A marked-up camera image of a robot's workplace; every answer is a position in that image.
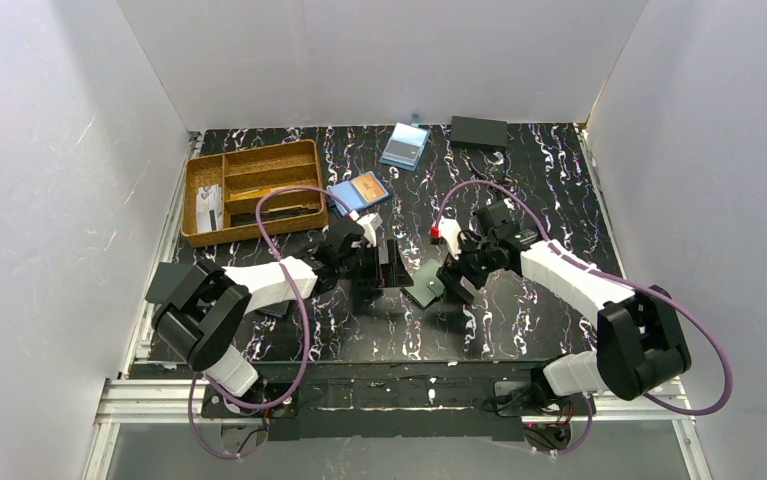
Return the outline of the green card holder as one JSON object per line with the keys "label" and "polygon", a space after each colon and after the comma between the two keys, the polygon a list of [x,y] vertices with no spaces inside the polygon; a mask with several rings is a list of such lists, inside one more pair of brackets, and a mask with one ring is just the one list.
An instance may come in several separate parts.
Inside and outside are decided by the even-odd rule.
{"label": "green card holder", "polygon": [[437,275],[441,267],[436,260],[427,261],[412,275],[413,284],[401,288],[419,308],[426,309],[443,297],[445,287]]}

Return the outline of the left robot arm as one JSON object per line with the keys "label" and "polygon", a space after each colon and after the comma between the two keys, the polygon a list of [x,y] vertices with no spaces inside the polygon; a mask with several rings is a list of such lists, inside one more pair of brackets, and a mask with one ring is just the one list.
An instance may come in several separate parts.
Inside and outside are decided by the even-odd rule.
{"label": "left robot arm", "polygon": [[162,263],[145,295],[156,307],[152,328],[193,371],[239,402],[260,379],[233,344],[245,315],[287,301],[302,306],[341,281],[368,295],[412,285],[396,240],[378,239],[379,223],[376,214],[338,218],[320,240],[254,266],[221,267],[209,259]]}

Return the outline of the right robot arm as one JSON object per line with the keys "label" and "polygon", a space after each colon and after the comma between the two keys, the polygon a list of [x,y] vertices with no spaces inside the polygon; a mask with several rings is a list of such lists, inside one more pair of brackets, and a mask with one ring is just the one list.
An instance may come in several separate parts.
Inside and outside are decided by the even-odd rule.
{"label": "right robot arm", "polygon": [[474,296],[466,283],[482,288],[491,273],[510,271],[548,289],[595,324],[594,349],[531,369],[524,391],[528,400],[546,405],[603,391],[634,400],[690,368],[677,313],[663,289],[640,292],[603,278],[596,266],[541,239],[532,223],[515,221],[502,202],[478,210],[475,217],[475,230],[445,217],[430,229],[432,242],[448,249],[437,271],[446,292],[470,303]]}

